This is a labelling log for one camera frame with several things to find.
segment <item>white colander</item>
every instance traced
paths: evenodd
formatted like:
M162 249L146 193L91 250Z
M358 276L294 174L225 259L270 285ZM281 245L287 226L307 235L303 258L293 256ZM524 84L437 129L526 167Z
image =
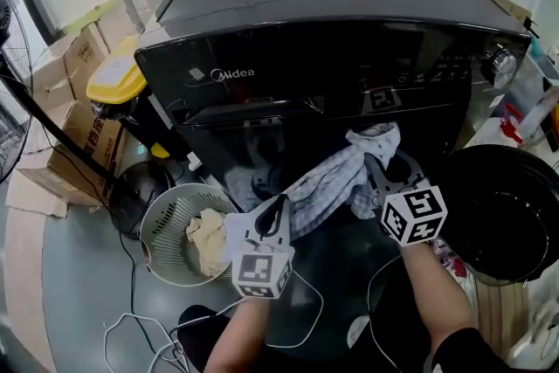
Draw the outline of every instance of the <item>white colander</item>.
M163 281L192 287L231 276L226 267L216 277L200 273L198 250L186 238L186 228L202 210L237 212L233 202L220 190L201 183L186 183L165 191L149 207L141 222L140 239L148 251L148 268Z

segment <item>black bowl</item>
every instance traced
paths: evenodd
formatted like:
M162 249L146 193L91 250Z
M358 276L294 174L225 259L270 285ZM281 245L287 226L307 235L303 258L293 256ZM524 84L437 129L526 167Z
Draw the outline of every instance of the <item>black bowl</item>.
M447 157L431 183L448 209L440 236L481 281L534 280L559 259L559 176L541 159L470 147Z

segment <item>dish towel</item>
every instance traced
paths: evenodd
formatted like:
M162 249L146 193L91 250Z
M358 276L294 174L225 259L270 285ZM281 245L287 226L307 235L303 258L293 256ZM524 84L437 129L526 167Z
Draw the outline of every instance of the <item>dish towel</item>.
M198 250L200 271L207 277L219 275L226 266L221 262L227 239L224 219L224 214L205 209L200 218L192 218L186 228L186 237Z
M373 191L365 168L365 154L376 157L383 167L396 153L400 129L396 123L381 123L357 134L346 133L350 146L338 151L285 190L291 202L291 239L318 227L342 203L360 219L375 217Z

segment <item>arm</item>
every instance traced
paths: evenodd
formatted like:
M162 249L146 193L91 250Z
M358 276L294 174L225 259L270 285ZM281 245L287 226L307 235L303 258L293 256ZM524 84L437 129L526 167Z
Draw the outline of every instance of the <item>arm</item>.
M466 293L444 269L427 244L402 247L419 315L431 335L431 354L451 334L473 328Z
M204 372L250 370L264 343L269 310L270 301L266 299L248 299L239 304L211 351Z

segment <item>electric fan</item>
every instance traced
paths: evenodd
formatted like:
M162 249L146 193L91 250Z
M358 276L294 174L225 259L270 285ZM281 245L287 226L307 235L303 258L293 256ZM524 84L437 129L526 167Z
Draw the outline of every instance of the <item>electric fan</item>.
M121 233L137 238L137 223L148 205L175 185L172 176L162 165L144 162L131 166L117 178L84 152L49 118L32 96L29 46L11 0L0 0L0 47L0 182L16 166L24 149L31 120L35 118L43 125L45 132L48 131L72 155L105 178L107 186L113 190L107 207L113 224Z
M21 90L33 94L31 55L21 18L12 0L0 0L0 43L3 62ZM11 173L24 149L31 116L6 86L6 69L0 83L0 182Z

